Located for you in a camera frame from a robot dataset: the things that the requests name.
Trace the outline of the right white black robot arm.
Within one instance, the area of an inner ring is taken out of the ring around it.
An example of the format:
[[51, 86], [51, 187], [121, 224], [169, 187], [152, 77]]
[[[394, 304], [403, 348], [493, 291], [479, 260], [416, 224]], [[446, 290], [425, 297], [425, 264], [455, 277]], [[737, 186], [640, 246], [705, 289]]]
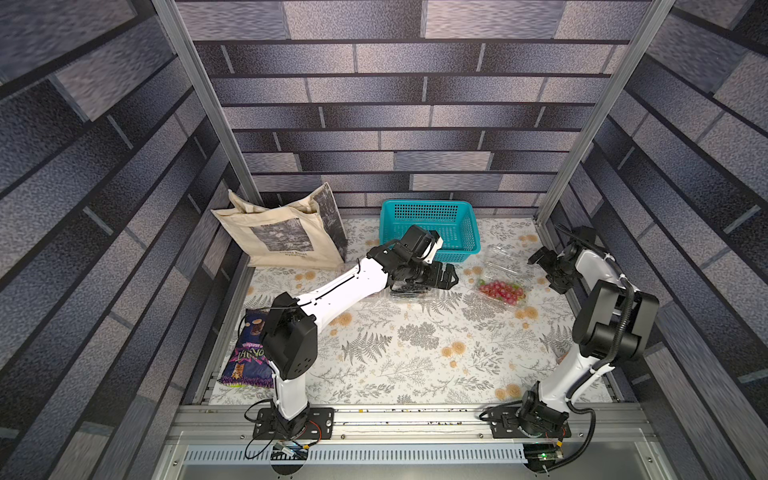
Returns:
[[640, 290], [614, 256], [596, 244], [596, 231], [559, 224], [568, 238], [557, 253], [545, 247], [528, 260], [546, 272], [549, 286], [560, 294], [575, 286], [589, 289], [572, 327], [572, 346], [554, 372], [523, 396], [516, 418], [530, 437], [560, 435], [588, 387], [625, 361], [641, 356], [659, 309], [656, 296]]

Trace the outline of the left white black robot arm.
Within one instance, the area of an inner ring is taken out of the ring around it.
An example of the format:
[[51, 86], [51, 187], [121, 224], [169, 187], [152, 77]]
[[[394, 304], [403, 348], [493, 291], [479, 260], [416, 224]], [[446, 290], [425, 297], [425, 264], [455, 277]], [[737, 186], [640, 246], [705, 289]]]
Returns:
[[435, 259], [443, 239], [434, 230], [411, 227], [401, 239], [375, 246], [329, 283], [297, 297], [285, 292], [266, 309], [260, 334], [274, 393], [253, 416], [254, 440], [308, 444], [332, 436], [335, 410], [313, 407], [306, 374], [317, 360], [320, 336], [331, 321], [361, 300], [401, 282], [450, 290], [458, 284], [455, 266]]

